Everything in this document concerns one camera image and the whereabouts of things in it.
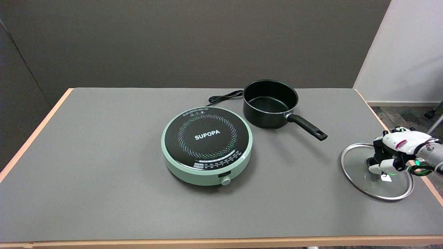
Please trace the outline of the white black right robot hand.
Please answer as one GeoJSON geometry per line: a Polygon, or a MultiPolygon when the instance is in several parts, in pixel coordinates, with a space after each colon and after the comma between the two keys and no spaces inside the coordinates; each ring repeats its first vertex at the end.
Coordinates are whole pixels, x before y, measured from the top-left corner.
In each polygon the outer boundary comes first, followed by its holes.
{"type": "Polygon", "coordinates": [[[373,141],[374,156],[367,159],[371,173],[397,175],[408,172],[423,177],[442,174],[442,141],[426,133],[397,126],[373,141]]]}

